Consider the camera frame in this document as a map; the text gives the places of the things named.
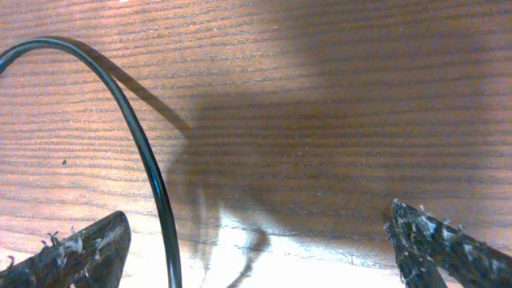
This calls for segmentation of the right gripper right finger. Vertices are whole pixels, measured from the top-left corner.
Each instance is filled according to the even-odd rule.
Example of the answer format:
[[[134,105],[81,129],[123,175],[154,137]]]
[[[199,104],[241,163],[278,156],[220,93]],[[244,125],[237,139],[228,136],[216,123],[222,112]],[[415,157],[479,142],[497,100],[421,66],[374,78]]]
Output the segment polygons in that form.
[[[444,270],[464,287],[510,287],[511,256],[397,199],[384,226],[406,287],[446,287]]]

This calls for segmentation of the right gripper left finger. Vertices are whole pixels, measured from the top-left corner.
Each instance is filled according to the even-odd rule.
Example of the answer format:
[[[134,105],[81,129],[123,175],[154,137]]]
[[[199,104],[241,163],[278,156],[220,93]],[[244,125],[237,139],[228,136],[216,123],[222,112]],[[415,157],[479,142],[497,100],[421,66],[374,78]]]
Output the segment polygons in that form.
[[[131,243],[127,216],[121,211],[94,222],[1,272],[2,287],[118,287]]]

